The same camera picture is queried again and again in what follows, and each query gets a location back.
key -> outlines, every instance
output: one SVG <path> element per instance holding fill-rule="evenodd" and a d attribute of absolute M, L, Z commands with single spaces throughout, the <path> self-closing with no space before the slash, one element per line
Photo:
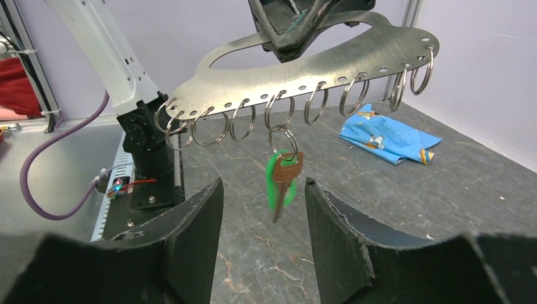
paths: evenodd
<path fill-rule="evenodd" d="M 272 172 L 272 180 L 278 185 L 278 200 L 276 201 L 276 206 L 274 208 L 273 223 L 276 223 L 282 215 L 287 190 L 291 187 L 294 179 L 300 175 L 300 172 L 302 172 L 304 152 L 298 152 L 294 160 L 286 160 L 291 157 L 293 157 L 293 153 L 284 153 L 278 156 L 274 171 Z"/>

blue cloth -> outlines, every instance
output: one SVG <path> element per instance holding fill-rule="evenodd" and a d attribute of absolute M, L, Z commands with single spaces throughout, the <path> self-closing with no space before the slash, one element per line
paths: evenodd
<path fill-rule="evenodd" d="M 427 165 L 434 155 L 427 149 L 442 140 L 374 112 L 371 104 L 347 119 L 339 136 L 394 165 L 405 159 Z"/>

white cable tie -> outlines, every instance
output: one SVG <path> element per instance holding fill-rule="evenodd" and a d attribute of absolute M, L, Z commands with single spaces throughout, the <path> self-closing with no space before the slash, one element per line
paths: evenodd
<path fill-rule="evenodd" d="M 61 112 L 61 108 L 57 109 L 57 110 L 53 110 L 53 111 L 41 111 L 41 115 L 47 115 L 47 114 L 57 114 Z"/>
<path fill-rule="evenodd" d="M 26 54 L 26 55 L 29 55 L 29 54 L 35 54 L 37 53 L 38 49 L 25 49 L 24 51 L 8 51 L 8 53 L 10 54 Z"/>
<path fill-rule="evenodd" d="M 104 174 L 104 176 L 108 178 L 108 171 L 106 170 L 106 168 L 101 169 L 101 174 Z"/>

green key cover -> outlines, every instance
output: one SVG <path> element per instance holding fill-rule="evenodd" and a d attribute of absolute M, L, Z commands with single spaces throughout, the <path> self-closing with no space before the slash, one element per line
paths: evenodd
<path fill-rule="evenodd" d="M 272 172 L 274 172 L 274 167 L 276 166 L 276 161 L 278 160 L 278 156 L 287 153 L 287 150 L 280 150 L 278 153 L 272 155 L 270 160 L 267 163 L 267 167 L 265 169 L 265 176 L 267 177 L 267 198 L 268 198 L 268 206 L 270 209 L 274 210 L 276 208 L 276 203 L 278 200 L 278 185 L 274 182 L 272 179 Z M 292 165 L 294 164 L 294 161 L 286 161 L 282 160 L 282 165 Z M 296 194 L 296 180 L 293 180 L 291 183 L 291 187 L 287 190 L 286 197 L 284 200 L 284 206 L 288 206 L 290 202 L 294 199 L 294 195 Z"/>

table surface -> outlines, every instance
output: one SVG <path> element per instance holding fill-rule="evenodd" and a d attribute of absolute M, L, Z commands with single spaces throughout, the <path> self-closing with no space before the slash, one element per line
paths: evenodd
<path fill-rule="evenodd" d="M 374 109 L 387 113 L 385 104 Z M 285 113 L 274 113 L 273 122 Z M 212 303 L 319 303 L 304 201 L 304 183 L 313 177 L 361 212 L 401 231 L 440 240 L 462 231 L 535 231 L 537 174 L 420 112 L 401 105 L 393 118 L 442 137 L 430 165 L 392 165 L 341 140 L 346 120 L 328 108 L 313 126 L 297 111 L 289 128 L 305 153 L 296 199 L 273 224 L 265 195 L 265 164 L 271 150 L 263 117 L 244 142 L 226 137 L 183 152 L 186 196 L 218 176 L 225 191 Z M 249 117 L 237 119 L 237 134 Z M 196 135 L 215 138 L 222 120 L 200 121 Z M 66 212 L 102 167 L 109 167 L 121 129 L 108 123 L 88 127 L 45 152 L 32 167 L 34 196 L 51 212 Z M 102 196 L 94 193 L 73 218 L 48 222 L 32 214 L 18 190 L 18 170 L 42 132 L 23 132 L 0 144 L 0 231 L 57 231 L 89 240 Z M 278 147 L 286 138 L 275 136 Z"/>

